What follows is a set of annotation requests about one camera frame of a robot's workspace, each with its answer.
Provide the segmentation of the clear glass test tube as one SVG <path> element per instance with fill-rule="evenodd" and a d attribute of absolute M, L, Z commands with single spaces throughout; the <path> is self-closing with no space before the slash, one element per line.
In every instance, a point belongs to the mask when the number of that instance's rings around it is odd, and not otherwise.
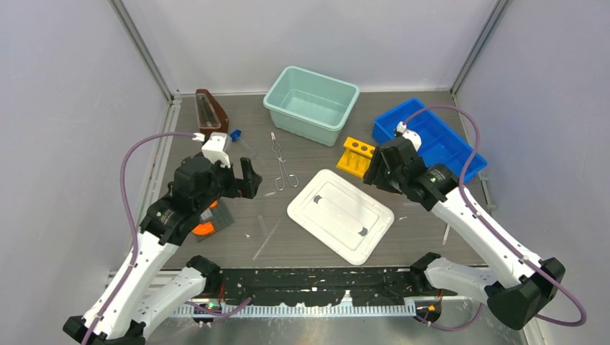
<path fill-rule="evenodd" d="M 260 226 L 261 234 L 263 235 L 264 238 L 267 238 L 268 237 L 268 229 L 267 229 L 265 220 L 264 220 L 262 215 L 258 216 L 258 223 L 259 223 L 259 226 Z"/>

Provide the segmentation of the clear plastic pipette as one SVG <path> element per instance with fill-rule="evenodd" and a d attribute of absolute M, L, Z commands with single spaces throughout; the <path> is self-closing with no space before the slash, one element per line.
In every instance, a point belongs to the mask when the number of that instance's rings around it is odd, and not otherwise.
<path fill-rule="evenodd" d="M 451 226 L 449 224 L 447 224 L 446 227 L 445 227 L 444 233 L 443 233 L 443 237 L 442 237 L 442 245 L 443 246 L 446 245 L 446 243 L 447 243 L 447 239 L 448 239 L 450 230 L 451 230 Z"/>

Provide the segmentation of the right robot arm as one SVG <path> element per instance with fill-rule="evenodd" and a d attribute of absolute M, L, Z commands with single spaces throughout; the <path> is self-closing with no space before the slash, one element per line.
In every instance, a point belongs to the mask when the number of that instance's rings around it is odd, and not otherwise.
<path fill-rule="evenodd" d="M 437 288 L 468 296 L 514 330 L 523 329 L 556 296 L 555 282 L 562 281 L 565 266 L 554 257 L 542 259 L 510 236 L 472 201 L 467 188 L 459 187 L 451 169 L 427 167 L 409 139 L 377 146 L 363 181 L 422 205 L 456 230 L 491 269 L 484 273 L 428 253 L 412 265 L 411 287 L 420 295 Z"/>

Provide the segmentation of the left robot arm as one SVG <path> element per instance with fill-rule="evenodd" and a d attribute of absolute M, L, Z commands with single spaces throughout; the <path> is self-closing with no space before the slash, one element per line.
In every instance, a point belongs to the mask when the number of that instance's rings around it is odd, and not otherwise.
<path fill-rule="evenodd" d="M 80 344 L 145 344 L 179 306 L 197 295 L 215 296 L 222 284 L 220 268 L 200 255 L 151 296 L 146 292 L 214 202 L 256 196 L 262 178 L 250 158 L 240 164 L 242 177 L 236 178 L 231 165 L 223 167 L 201 153 L 184 159 L 168 192 L 149 206 L 114 279 L 84 315 L 65 322 L 63 331 Z"/>

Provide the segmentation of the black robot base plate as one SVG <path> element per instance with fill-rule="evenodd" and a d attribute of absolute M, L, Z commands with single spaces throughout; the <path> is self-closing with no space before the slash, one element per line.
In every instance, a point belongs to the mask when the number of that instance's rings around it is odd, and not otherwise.
<path fill-rule="evenodd" d="M 345 298 L 356 308 L 401 307 L 416 298 L 416 316 L 437 321 L 448 294 L 430 287 L 409 268 L 241 268 L 218 269 L 199 297 L 237 306 L 337 307 Z"/>

